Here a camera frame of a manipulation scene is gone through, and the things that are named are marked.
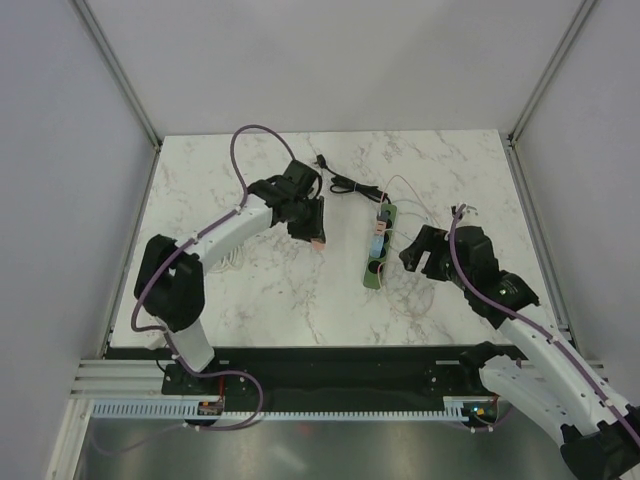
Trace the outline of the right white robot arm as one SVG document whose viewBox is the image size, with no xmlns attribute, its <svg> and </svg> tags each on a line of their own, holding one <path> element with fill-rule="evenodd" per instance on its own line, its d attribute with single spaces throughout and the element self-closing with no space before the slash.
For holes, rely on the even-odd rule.
<svg viewBox="0 0 640 480">
<path fill-rule="evenodd" d="M 467 351 L 458 381 L 467 392 L 485 389 L 507 400 L 559 447 L 578 479 L 618 479 L 639 465 L 639 409 L 542 321 L 539 298 L 518 275 L 503 270 L 478 226 L 450 231 L 424 225 L 399 255 L 406 270 L 451 282 L 471 310 L 516 346 L 538 377 L 522 371 L 496 345 Z"/>
</svg>

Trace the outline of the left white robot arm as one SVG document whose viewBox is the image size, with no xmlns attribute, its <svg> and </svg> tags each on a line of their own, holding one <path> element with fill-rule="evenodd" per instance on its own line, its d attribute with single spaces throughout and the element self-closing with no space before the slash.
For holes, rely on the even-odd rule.
<svg viewBox="0 0 640 480">
<path fill-rule="evenodd" d="M 324 245 L 321 188 L 321 175 L 293 160 L 283 174 L 246 186 L 239 205 L 184 242 L 160 234 L 147 242 L 134 285 L 131 329 L 161 332 L 196 392 L 211 392 L 220 378 L 200 320 L 206 274 L 245 241 L 280 223 L 291 238 Z"/>
</svg>

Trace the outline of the green power strip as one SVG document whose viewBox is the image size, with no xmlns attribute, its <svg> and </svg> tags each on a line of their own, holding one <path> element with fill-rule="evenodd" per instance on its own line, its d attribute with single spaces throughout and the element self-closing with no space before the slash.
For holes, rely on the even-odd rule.
<svg viewBox="0 0 640 480">
<path fill-rule="evenodd" d="M 397 207 L 387 203 L 384 203 L 376 214 L 362 281 L 363 286 L 367 289 L 379 290 L 382 286 L 384 265 L 391 250 L 393 226 L 396 223 L 396 217 Z"/>
</svg>

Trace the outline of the blue USB charger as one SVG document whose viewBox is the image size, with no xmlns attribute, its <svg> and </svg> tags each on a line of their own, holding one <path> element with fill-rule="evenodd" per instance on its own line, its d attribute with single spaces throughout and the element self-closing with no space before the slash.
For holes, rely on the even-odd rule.
<svg viewBox="0 0 640 480">
<path fill-rule="evenodd" d="M 382 258 L 385 256 L 385 235 L 374 235 L 370 244 L 369 256 L 372 258 Z"/>
</svg>

